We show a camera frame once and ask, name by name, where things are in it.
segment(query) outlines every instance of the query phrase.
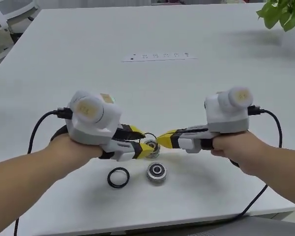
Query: metal bearing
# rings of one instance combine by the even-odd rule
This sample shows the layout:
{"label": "metal bearing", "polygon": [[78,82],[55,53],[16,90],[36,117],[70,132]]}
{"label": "metal bearing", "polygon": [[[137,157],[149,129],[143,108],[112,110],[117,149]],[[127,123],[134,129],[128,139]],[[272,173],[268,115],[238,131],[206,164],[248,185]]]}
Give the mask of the metal bearing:
{"label": "metal bearing", "polygon": [[144,143],[154,149],[154,151],[151,154],[146,156],[146,159],[157,158],[160,153],[160,150],[161,150],[161,146],[157,143],[157,141],[156,140],[147,140]]}
{"label": "metal bearing", "polygon": [[147,168],[147,178],[152,183],[161,184],[165,181],[167,175],[166,167],[159,163],[153,162]]}

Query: cable connector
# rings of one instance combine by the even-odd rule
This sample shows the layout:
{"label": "cable connector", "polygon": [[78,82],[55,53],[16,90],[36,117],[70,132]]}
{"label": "cable connector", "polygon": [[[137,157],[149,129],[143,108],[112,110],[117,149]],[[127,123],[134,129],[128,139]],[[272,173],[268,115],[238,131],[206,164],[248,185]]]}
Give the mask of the cable connector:
{"label": "cable connector", "polygon": [[72,110],[68,107],[60,107],[57,109],[57,117],[60,119],[72,119]]}
{"label": "cable connector", "polygon": [[247,108],[248,110],[248,115],[249,116],[255,116],[255,115],[260,115],[262,112],[262,109],[260,108],[260,106],[255,106],[255,105],[251,105]]}

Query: human hand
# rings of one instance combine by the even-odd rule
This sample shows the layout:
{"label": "human hand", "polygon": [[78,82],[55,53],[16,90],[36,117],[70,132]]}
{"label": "human hand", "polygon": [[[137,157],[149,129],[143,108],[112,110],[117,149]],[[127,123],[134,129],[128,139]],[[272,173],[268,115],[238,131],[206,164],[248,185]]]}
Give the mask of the human hand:
{"label": "human hand", "polygon": [[213,147],[212,155],[226,157],[238,163],[244,173],[254,176],[271,146],[247,131],[217,136],[213,139]]}
{"label": "human hand", "polygon": [[92,158],[100,157],[103,153],[101,147],[79,144],[70,139],[68,134],[55,137],[45,151],[68,165],[70,171],[84,166]]}

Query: white table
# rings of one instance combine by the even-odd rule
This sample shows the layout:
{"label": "white table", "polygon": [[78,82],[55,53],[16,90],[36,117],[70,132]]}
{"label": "white table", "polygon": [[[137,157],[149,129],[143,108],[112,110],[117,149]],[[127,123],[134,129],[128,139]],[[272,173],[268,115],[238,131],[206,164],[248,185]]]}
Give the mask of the white table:
{"label": "white table", "polygon": [[[266,30],[261,4],[43,10],[0,66],[0,161],[26,153],[31,131],[47,111],[65,106],[77,89],[112,94],[121,122],[155,135],[206,122],[204,98],[242,85],[255,103],[279,117],[284,147],[295,149],[295,56]],[[121,62],[131,53],[189,52],[197,60]],[[44,148],[63,125],[46,119],[34,140]],[[251,118],[271,145],[271,117]],[[19,235],[75,236],[222,219],[240,213],[264,183],[207,151],[161,149],[166,183],[146,180],[147,160],[92,160],[57,182],[21,217]],[[108,172],[129,170],[120,190]],[[294,210],[268,189],[252,215]],[[10,226],[2,235],[12,235]]]}

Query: yellow sticker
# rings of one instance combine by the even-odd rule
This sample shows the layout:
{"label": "yellow sticker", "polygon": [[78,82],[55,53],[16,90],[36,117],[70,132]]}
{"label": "yellow sticker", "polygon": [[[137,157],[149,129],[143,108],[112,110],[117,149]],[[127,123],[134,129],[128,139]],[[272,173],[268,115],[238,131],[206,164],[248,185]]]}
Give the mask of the yellow sticker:
{"label": "yellow sticker", "polygon": [[106,103],[114,103],[113,99],[110,97],[109,94],[100,94]]}
{"label": "yellow sticker", "polygon": [[87,101],[81,101],[77,105],[76,111],[89,119],[93,119],[97,113],[97,108]]}
{"label": "yellow sticker", "polygon": [[235,98],[236,98],[237,102],[245,101],[249,98],[249,91],[246,89],[240,90],[240,91],[236,92]]}

